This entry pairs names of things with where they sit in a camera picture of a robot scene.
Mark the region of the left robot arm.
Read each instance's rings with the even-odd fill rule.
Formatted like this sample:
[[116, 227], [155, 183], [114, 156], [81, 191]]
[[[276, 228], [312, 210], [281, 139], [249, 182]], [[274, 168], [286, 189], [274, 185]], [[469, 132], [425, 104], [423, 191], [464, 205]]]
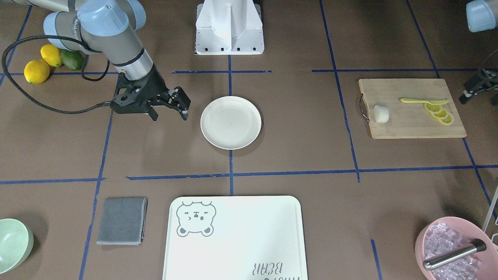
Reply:
[[470, 32], [493, 30], [498, 26], [498, 1], [473, 0], [466, 4], [466, 21]]

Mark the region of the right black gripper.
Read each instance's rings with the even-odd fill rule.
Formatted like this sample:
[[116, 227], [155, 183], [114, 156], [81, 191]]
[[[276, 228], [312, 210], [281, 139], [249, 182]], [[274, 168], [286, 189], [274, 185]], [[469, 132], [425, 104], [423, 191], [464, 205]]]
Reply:
[[119, 73], [110, 107], [117, 114], [147, 113], [156, 122], [158, 114], [153, 107], [165, 106], [176, 110], [186, 121], [190, 104], [191, 100], [181, 87], [168, 90], [153, 64], [151, 70], [138, 80], [129, 80], [125, 73]]

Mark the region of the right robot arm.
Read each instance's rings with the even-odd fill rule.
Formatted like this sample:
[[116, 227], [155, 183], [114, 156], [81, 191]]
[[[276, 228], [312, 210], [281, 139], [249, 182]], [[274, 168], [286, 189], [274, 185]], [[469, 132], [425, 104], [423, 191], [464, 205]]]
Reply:
[[118, 72], [117, 85], [110, 101], [98, 103], [74, 114], [86, 113], [109, 106], [118, 114], [148, 114], [157, 120], [155, 106], [176, 110], [183, 120], [188, 119], [190, 99], [181, 87], [169, 90], [164, 79], [144, 48], [136, 30], [146, 22], [146, 13], [137, 0], [18, 0], [20, 5], [41, 7], [51, 11], [43, 23], [44, 35], [20, 39], [9, 45], [2, 54], [4, 76], [36, 105], [70, 114], [46, 106], [27, 94], [11, 77], [7, 56], [24, 42], [48, 39], [64, 50], [78, 50], [86, 55], [103, 53], [107, 63]]

